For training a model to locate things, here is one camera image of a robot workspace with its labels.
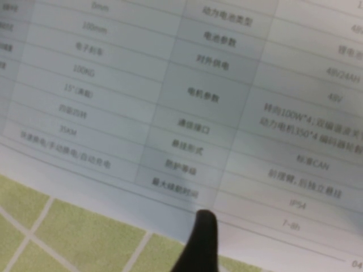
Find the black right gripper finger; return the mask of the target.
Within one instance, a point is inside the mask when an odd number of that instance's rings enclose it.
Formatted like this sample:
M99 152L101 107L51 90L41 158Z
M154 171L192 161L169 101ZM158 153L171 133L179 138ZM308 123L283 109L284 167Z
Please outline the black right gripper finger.
M196 213L193 230L172 272L218 270L217 218L209 210Z

